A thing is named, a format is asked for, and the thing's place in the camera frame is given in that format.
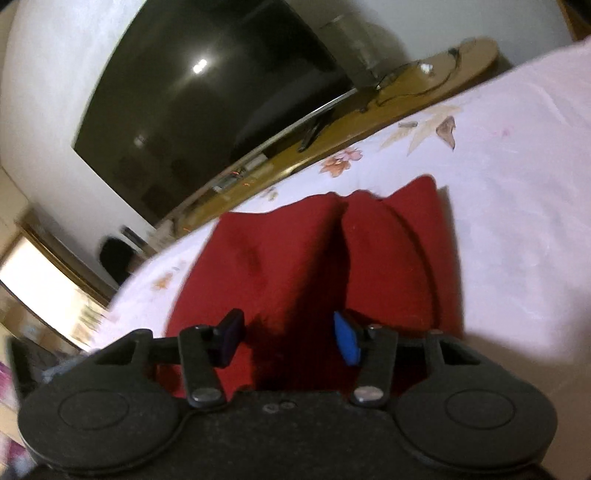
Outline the wooden tv stand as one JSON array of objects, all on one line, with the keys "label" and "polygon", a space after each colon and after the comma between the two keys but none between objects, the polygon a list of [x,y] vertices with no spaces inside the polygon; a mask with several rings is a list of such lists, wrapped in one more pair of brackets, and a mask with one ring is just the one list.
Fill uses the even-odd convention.
[{"label": "wooden tv stand", "polygon": [[418,62],[401,67],[368,100],[353,97],[353,105],[335,114],[303,152],[298,149],[301,142],[296,141],[223,192],[195,192],[156,229],[175,238],[184,236],[311,164],[490,78],[499,55],[495,40],[478,37],[425,59],[424,63],[434,66],[432,76],[425,75]]}]

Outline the red embroidered sweater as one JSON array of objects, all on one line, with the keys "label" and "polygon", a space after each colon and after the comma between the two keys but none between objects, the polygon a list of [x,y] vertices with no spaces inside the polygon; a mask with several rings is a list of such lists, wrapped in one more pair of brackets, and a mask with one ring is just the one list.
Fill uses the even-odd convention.
[{"label": "red embroidered sweater", "polygon": [[219,378],[226,393],[352,388],[335,313],[406,331],[462,332],[453,234],[433,178],[389,197],[315,195],[269,213],[228,213],[166,325],[174,336],[245,314],[245,341]]}]

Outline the white floral bed sheet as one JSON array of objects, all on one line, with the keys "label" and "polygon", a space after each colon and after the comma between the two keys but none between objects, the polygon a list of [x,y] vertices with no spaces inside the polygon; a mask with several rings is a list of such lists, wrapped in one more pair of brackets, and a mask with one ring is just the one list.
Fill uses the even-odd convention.
[{"label": "white floral bed sheet", "polygon": [[453,223],[469,344],[546,393],[545,467],[590,475],[590,44],[580,41],[391,126],[240,206],[385,196],[435,178]]}]

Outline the silver set-top box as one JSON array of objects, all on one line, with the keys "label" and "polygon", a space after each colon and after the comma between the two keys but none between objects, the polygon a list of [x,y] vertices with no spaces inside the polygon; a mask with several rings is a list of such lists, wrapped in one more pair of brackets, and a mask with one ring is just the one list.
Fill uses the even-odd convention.
[{"label": "silver set-top box", "polygon": [[262,153],[257,155],[256,157],[252,157],[252,159],[242,162],[242,164],[235,166],[235,168],[233,168],[230,172],[225,173],[224,175],[219,177],[215,181],[211,189],[215,193],[223,192],[224,190],[228,189],[231,185],[238,182],[238,180],[245,178],[247,175],[249,175],[250,172],[262,166],[263,163],[266,163],[268,159],[269,158],[267,158],[266,155]]}]

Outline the small white object on stand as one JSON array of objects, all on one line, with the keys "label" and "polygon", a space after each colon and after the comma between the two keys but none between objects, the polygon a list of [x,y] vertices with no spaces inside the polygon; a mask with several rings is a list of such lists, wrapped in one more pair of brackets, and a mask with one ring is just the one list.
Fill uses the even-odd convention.
[{"label": "small white object on stand", "polygon": [[420,70],[427,76],[432,76],[434,73],[434,66],[430,63],[421,63]]}]

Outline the black curved television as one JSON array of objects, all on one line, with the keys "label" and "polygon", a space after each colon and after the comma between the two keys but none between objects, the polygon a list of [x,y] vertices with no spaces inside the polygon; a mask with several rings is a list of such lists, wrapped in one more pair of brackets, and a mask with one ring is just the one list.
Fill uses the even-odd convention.
[{"label": "black curved television", "polygon": [[148,1],[106,65],[74,149],[156,224],[351,88],[283,1]]}]

